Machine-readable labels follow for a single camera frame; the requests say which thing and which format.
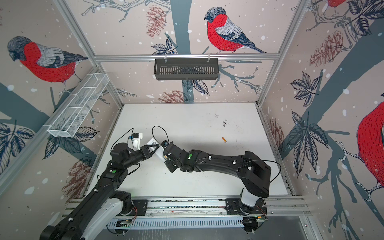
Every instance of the patterned wall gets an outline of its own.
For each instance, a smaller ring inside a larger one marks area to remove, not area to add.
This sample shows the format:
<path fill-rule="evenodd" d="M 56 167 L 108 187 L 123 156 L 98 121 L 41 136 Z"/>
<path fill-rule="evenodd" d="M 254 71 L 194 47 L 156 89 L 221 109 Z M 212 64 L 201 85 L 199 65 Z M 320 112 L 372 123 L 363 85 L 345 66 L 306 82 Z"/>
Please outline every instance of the patterned wall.
<path fill-rule="evenodd" d="M 162 55 L 276 53 L 297 2 L 69 0 L 68 4 L 95 54 Z M 117 88 L 131 92 L 122 92 L 126 103 L 237 102 L 258 100 L 272 63 L 221 61 L 218 81 L 172 83 L 152 77 L 153 62 L 103 63 L 103 67 Z"/>
<path fill-rule="evenodd" d="M 383 14 L 312 0 L 262 105 L 324 239 L 383 238 Z"/>
<path fill-rule="evenodd" d="M 1 177 L 91 64 L 52 1 L 0 7 Z M 81 197 L 117 112 L 105 91 L 73 138 L 41 143 L 0 198 L 0 239 L 38 239 L 70 198 Z"/>

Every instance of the bird head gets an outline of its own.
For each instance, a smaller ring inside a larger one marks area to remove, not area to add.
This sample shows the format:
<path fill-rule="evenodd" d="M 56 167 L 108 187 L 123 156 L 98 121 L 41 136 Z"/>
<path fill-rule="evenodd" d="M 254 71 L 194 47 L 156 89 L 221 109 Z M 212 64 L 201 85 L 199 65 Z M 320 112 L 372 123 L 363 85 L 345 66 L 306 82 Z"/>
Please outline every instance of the bird head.
<path fill-rule="evenodd" d="M 204 17 L 204 20 L 208 20 L 209 23 L 212 23 L 214 21 L 214 19 L 220 15 L 220 14 L 226 14 L 224 8 L 222 7 L 213 7 L 213 8 L 210 8 L 208 11 L 207 11 L 207 14 L 205 15 Z"/>
<path fill-rule="evenodd" d="M 8 42 L 9 56 L 11 56 L 13 61 L 17 59 L 20 59 L 20 61 L 26 60 L 24 47 L 30 42 L 32 41 L 29 38 L 23 36 L 14 37 Z"/>

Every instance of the dark gray plastic basket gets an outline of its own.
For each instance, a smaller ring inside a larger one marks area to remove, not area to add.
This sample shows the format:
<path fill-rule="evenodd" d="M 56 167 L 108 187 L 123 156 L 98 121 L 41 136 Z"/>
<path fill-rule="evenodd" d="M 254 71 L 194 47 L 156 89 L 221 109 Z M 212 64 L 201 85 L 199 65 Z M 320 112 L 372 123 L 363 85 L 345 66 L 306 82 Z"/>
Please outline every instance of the dark gray plastic basket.
<path fill-rule="evenodd" d="M 155 60 L 157 80 L 215 80 L 218 78 L 218 59 L 178 58 Z"/>

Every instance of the white plastic part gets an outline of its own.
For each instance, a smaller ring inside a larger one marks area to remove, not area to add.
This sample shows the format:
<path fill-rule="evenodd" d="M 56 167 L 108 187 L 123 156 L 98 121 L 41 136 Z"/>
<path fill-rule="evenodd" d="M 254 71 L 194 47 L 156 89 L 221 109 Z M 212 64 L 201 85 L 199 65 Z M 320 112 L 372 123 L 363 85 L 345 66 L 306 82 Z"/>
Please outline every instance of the white plastic part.
<path fill-rule="evenodd" d="M 105 226 L 122 210 L 122 201 L 116 198 L 108 199 L 96 212 L 81 237 L 94 240 Z"/>
<path fill-rule="evenodd" d="M 241 194 L 241 203 L 244 205 L 247 205 L 249 207 L 254 207 L 256 205 L 256 201 L 259 199 L 259 197 L 251 194 L 248 192 L 246 188 L 243 189 L 243 192 Z"/>
<path fill-rule="evenodd" d="M 140 149 L 140 139 L 143 139 L 142 133 L 139 133 L 139 138 L 132 139 L 133 147 L 136 147 L 136 150 Z"/>
<path fill-rule="evenodd" d="M 73 137 L 109 83 L 104 73 L 88 74 L 87 77 L 84 86 L 49 127 L 48 132 L 52 136 Z"/>
<path fill-rule="evenodd" d="M 160 145 L 160 143 L 156 142 L 156 140 L 154 138 L 152 138 L 151 140 L 149 140 L 149 142 L 147 142 L 147 145 L 154 145 L 154 144 L 158 144 L 160 146 L 159 149 L 156 150 L 155 154 L 160 159 L 164 159 L 164 156 L 163 156 L 164 148 Z M 155 147 L 150 147 L 149 149 L 151 151 L 153 151 L 155 149 Z"/>

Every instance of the white wire basket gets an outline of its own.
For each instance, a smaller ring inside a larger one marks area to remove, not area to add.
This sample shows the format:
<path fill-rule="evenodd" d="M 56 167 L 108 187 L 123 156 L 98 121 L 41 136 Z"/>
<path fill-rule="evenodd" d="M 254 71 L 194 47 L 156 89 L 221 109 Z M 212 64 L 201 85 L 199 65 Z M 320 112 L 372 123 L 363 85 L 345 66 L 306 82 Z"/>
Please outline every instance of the white wire basket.
<path fill-rule="evenodd" d="M 88 80 L 49 127 L 54 137 L 73 137 L 109 83 L 107 74 L 88 74 Z"/>

